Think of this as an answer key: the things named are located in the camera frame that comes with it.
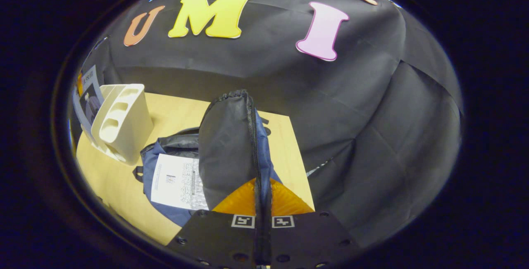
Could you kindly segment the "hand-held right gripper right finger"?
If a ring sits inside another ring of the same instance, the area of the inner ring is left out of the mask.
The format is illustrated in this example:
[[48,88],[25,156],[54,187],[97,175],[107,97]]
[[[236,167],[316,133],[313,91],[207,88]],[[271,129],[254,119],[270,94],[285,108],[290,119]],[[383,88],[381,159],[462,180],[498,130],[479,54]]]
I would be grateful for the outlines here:
[[270,183],[271,269],[338,269],[359,256],[359,244],[331,211],[315,211],[282,183]]

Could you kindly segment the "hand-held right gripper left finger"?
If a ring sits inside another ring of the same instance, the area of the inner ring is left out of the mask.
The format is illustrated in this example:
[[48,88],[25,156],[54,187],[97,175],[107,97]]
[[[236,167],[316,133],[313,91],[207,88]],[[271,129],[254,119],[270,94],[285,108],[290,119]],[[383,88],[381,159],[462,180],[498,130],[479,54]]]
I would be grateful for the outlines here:
[[244,182],[212,210],[198,210],[167,247],[195,267],[260,269],[265,266],[265,181]]

